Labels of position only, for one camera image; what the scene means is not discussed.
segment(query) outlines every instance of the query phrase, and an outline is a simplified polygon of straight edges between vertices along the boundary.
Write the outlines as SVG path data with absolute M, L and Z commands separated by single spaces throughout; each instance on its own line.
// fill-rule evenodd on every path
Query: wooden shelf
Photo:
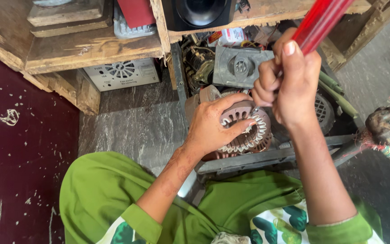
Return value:
M 251 10 L 236 12 L 234 20 L 228 25 L 190 31 L 169 31 L 170 42 L 178 40 L 175 36 L 189 35 L 204 31 L 219 31 L 226 28 L 246 27 L 249 25 L 266 25 L 285 19 L 299 19 L 309 11 L 314 0 L 251 0 Z M 367 11 L 371 4 L 366 0 L 355 0 L 347 9 L 347 14 L 360 14 Z
M 29 74 L 78 69 L 163 55 L 159 35 L 121 40 L 114 27 L 34 38 L 25 70 Z

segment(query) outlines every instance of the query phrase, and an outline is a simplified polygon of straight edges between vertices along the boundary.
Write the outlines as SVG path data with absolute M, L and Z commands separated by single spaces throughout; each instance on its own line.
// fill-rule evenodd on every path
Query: speaker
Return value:
M 234 18 L 237 0 L 162 0 L 166 27 L 193 31 L 228 25 Z

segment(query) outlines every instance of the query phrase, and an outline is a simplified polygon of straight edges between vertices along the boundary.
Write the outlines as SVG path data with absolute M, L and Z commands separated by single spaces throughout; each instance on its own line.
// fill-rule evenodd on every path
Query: marble floor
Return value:
M 336 75 L 362 118 L 387 105 L 390 23 Z M 186 137 L 183 119 L 164 69 L 160 83 L 102 93 L 100 115 L 80 118 L 79 156 L 116 151 L 158 175 Z M 346 188 L 379 213 L 384 240 L 390 244 L 390 161 L 381 153 L 364 151 L 338 171 Z

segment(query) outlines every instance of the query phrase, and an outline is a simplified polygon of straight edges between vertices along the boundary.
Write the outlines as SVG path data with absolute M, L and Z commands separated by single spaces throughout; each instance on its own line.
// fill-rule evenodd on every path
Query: screwdriver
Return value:
M 317 0 L 312 5 L 291 38 L 299 45 L 304 56 L 317 48 L 353 1 Z M 280 71 L 277 77 L 281 77 L 282 74 L 283 72 Z M 253 108 L 250 117 L 254 116 L 259 109 L 260 106 Z

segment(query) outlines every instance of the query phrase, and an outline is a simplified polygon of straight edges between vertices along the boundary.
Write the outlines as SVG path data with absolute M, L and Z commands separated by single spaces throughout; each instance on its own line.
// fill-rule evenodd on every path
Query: forearm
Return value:
M 177 192 L 200 159 L 184 145 L 179 147 L 136 204 L 161 224 Z
M 316 116 L 290 129 L 312 225 L 339 222 L 357 211 L 339 177 Z

